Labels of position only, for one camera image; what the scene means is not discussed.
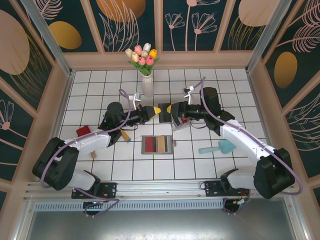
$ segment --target white tile floor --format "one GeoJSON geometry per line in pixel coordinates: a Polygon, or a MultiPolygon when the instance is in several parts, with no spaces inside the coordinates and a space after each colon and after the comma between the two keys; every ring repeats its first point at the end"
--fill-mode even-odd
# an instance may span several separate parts
{"type": "MultiPolygon", "coordinates": [[[[157,107],[158,103],[184,101],[182,88],[206,77],[204,85],[217,89],[222,107],[256,137],[266,141],[244,69],[162,69],[154,70],[153,76],[154,97],[142,96],[143,106],[157,107]]],[[[94,131],[111,102],[120,102],[124,109],[128,109],[126,99],[120,97],[118,90],[122,88],[132,95],[142,89],[141,81],[142,76],[137,70],[77,71],[59,137],[76,138],[76,130],[84,125],[94,131]]],[[[193,97],[194,103],[199,104],[199,94],[193,97]]],[[[203,121],[194,123],[195,127],[203,125],[203,121]]],[[[121,137],[114,146],[97,150],[96,159],[93,160],[90,154],[79,159],[76,168],[90,171],[103,181],[138,181],[219,178],[234,167],[250,164],[237,148],[228,154],[221,151],[199,154],[199,148],[218,146],[222,139],[208,128],[188,127],[173,132],[170,124],[159,123],[156,117],[126,133],[132,142],[127,143],[121,137]],[[143,135],[173,135],[177,142],[173,154],[141,154],[143,135]]]]}

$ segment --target white vase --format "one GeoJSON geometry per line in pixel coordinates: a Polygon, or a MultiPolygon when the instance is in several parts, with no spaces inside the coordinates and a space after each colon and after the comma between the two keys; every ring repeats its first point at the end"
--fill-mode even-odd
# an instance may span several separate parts
{"type": "Polygon", "coordinates": [[[143,93],[147,98],[154,96],[154,76],[151,73],[149,76],[142,75],[143,93]]]}

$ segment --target pink tulip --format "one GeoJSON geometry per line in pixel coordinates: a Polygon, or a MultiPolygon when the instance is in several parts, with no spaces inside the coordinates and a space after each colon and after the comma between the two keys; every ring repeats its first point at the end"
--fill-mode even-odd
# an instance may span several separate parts
{"type": "Polygon", "coordinates": [[[145,60],[146,64],[151,66],[152,64],[154,64],[155,59],[152,56],[148,56],[145,60]]]}
{"type": "Polygon", "coordinates": [[[140,45],[137,45],[134,47],[134,51],[138,54],[138,55],[141,55],[141,52],[142,52],[142,48],[140,45]]]}
{"type": "Polygon", "coordinates": [[[139,63],[140,65],[145,65],[145,64],[146,64],[146,59],[143,58],[143,57],[139,57],[138,63],[139,63]]]}

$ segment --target black mounting bracket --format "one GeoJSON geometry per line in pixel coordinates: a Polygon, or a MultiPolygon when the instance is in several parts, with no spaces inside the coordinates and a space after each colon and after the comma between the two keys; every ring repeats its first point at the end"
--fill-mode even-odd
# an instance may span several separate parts
{"type": "MultiPolygon", "coordinates": [[[[101,182],[100,183],[100,189],[97,192],[97,197],[100,198],[106,198],[105,200],[108,201],[108,199],[115,199],[117,193],[117,183],[116,182],[101,182]]],[[[92,199],[92,197],[89,197],[78,190],[74,189],[72,190],[71,194],[72,199],[92,199]]]]}
{"type": "MultiPolygon", "coordinates": [[[[228,191],[225,191],[221,186],[220,180],[205,181],[204,185],[205,195],[207,197],[241,197],[241,191],[230,187],[228,191]]],[[[249,194],[249,189],[241,189],[245,194],[249,194]]]]}

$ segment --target tulip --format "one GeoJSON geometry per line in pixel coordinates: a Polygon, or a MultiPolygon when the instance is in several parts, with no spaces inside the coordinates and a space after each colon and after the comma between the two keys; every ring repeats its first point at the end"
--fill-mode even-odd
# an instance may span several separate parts
{"type": "Polygon", "coordinates": [[[154,59],[156,58],[156,56],[157,56],[157,50],[155,50],[155,49],[152,49],[151,51],[150,51],[150,53],[149,53],[149,56],[151,56],[151,57],[153,57],[154,59]]]}
{"type": "Polygon", "coordinates": [[[149,53],[149,52],[150,52],[150,49],[151,49],[151,44],[147,42],[147,43],[143,46],[143,50],[146,51],[147,53],[149,53]]]}
{"type": "Polygon", "coordinates": [[[147,58],[149,56],[149,53],[147,52],[147,51],[145,51],[145,50],[143,50],[142,52],[141,52],[141,57],[143,57],[143,58],[147,58]]]}
{"type": "Polygon", "coordinates": [[[141,46],[140,45],[135,46],[134,51],[136,52],[136,54],[141,55],[141,52],[142,52],[141,46]]]}
{"type": "Polygon", "coordinates": [[[139,55],[135,51],[132,53],[132,61],[135,63],[139,61],[139,55]]]}
{"type": "Polygon", "coordinates": [[[143,57],[139,57],[138,63],[139,63],[140,65],[145,65],[145,64],[146,64],[146,59],[143,58],[143,57]]]}
{"type": "Polygon", "coordinates": [[[132,58],[132,53],[133,53],[133,51],[132,51],[130,48],[127,48],[127,49],[125,50],[125,54],[126,54],[129,58],[132,58]]]}
{"type": "Polygon", "coordinates": [[[148,56],[145,60],[146,64],[151,66],[152,64],[154,64],[155,59],[152,56],[148,56]]]}

